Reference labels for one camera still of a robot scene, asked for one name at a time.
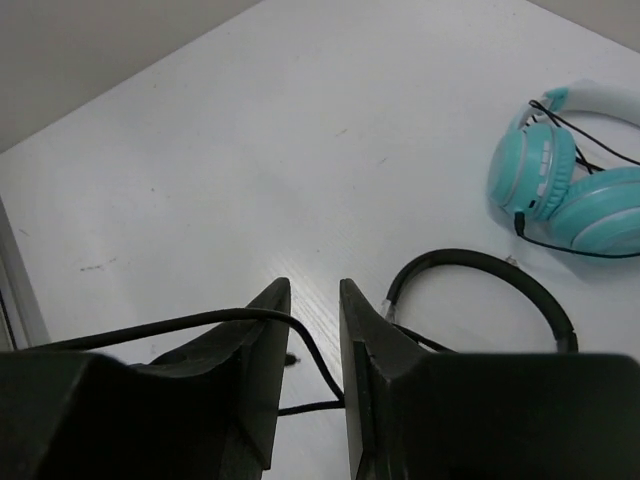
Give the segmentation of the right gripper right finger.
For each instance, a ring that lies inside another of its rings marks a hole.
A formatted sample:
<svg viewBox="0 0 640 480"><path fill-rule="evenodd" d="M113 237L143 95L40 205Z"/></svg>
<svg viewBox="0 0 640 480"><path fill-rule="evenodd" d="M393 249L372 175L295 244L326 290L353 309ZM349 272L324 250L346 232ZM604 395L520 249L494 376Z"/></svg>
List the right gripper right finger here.
<svg viewBox="0 0 640 480"><path fill-rule="evenodd" d="M355 479L635 479L639 366L605 354L430 353L340 283Z"/></svg>

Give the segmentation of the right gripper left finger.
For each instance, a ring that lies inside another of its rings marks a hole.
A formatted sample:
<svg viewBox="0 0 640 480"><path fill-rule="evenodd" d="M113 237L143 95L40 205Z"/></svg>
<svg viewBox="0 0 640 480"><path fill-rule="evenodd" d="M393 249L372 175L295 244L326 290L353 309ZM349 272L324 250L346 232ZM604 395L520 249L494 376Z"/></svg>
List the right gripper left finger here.
<svg viewBox="0 0 640 480"><path fill-rule="evenodd" d="M5 479L258 479L289 329L217 325L148 364L34 347L1 356Z"/></svg>

